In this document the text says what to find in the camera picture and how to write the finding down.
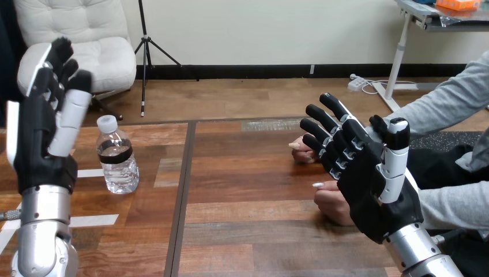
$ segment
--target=prosthetic hand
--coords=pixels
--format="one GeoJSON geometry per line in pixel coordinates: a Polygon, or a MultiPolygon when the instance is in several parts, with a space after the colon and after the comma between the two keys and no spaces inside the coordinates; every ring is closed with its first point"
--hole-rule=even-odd
{"type": "Polygon", "coordinates": [[[303,119],[301,128],[314,135],[304,135],[303,142],[338,180],[358,229],[385,245],[403,276],[462,276],[422,227],[417,186],[406,169],[409,123],[396,118],[387,126],[380,117],[372,117],[383,142],[378,143],[334,96],[325,93],[319,100],[339,122],[319,107],[307,106],[306,113],[324,129],[303,119]]]}
{"type": "Polygon", "coordinates": [[[35,69],[24,99],[8,103],[7,156],[18,177],[21,219],[11,276],[76,276],[70,196],[77,163],[70,156],[92,97],[92,76],[79,70],[67,39],[55,40],[35,69]]]}

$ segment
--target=wooden floor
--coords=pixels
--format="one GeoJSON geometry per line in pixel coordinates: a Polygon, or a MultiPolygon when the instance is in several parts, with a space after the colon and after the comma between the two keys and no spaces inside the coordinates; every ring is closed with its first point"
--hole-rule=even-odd
{"type": "MultiPolygon", "coordinates": [[[[413,81],[440,82],[446,78],[415,78],[413,81]]],[[[378,95],[350,92],[346,78],[296,78],[268,80],[149,80],[146,86],[145,117],[141,117],[141,84],[131,91],[105,99],[109,107],[124,116],[121,124],[194,119],[300,117],[308,104],[319,103],[329,92],[339,98],[362,122],[390,110],[378,95]]],[[[427,91],[396,91],[401,106],[413,102],[427,91]]],[[[102,113],[88,113],[85,126],[94,126],[102,113]]],[[[450,130],[483,131],[489,125],[484,110],[450,130]]]]}

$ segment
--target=light stand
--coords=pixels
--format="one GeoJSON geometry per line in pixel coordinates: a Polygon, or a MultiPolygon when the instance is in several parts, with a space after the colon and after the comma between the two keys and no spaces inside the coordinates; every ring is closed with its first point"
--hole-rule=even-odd
{"type": "MultiPolygon", "coordinates": [[[[142,70],[142,95],[141,95],[141,116],[144,117],[144,99],[145,99],[145,90],[146,90],[146,83],[147,83],[146,67],[148,67],[148,70],[153,69],[153,65],[151,64],[151,56],[149,55],[149,44],[151,43],[152,45],[154,45],[158,50],[160,50],[163,54],[165,54],[167,57],[169,57],[174,63],[176,63],[178,66],[180,66],[180,68],[186,69],[186,70],[188,70],[188,69],[184,68],[183,65],[181,65],[175,59],[173,59],[172,56],[170,56],[167,52],[165,52],[165,50],[163,50],[160,46],[158,46],[158,44],[156,44],[151,39],[151,37],[148,36],[148,34],[146,32],[146,21],[144,19],[144,10],[142,8],[142,0],[138,0],[138,1],[139,1],[139,13],[141,14],[141,25],[142,25],[143,37],[141,38],[141,42],[139,43],[138,47],[136,48],[136,51],[134,52],[134,54],[136,54],[137,51],[139,51],[139,49],[141,48],[141,46],[143,46],[143,44],[144,44],[144,50],[143,50],[144,51],[144,57],[143,57],[143,70],[142,70]]],[[[194,72],[192,72],[191,70],[188,70],[188,71],[194,77],[194,79],[196,81],[199,81],[199,78],[195,75],[194,72]]]]}

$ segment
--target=water bottle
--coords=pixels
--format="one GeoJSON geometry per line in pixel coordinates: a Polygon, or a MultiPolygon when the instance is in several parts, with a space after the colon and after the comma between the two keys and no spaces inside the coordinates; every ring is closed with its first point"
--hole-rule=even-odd
{"type": "Polygon", "coordinates": [[[119,130],[113,115],[97,120],[100,130],[97,153],[104,171],[107,189],[117,194],[131,193],[139,184],[139,169],[126,133],[119,130]]]}

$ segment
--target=white chair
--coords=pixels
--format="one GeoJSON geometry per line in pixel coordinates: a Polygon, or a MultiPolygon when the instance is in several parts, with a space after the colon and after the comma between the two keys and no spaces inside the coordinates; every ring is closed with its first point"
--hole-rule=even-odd
{"type": "MultiPolygon", "coordinates": [[[[136,77],[136,56],[129,42],[120,0],[14,0],[17,20],[29,47],[18,71],[19,89],[25,92],[34,66],[49,43],[65,36],[72,41],[80,69],[93,73],[94,103],[131,88],[136,77]]],[[[107,107],[100,107],[115,114],[107,107]]]]}

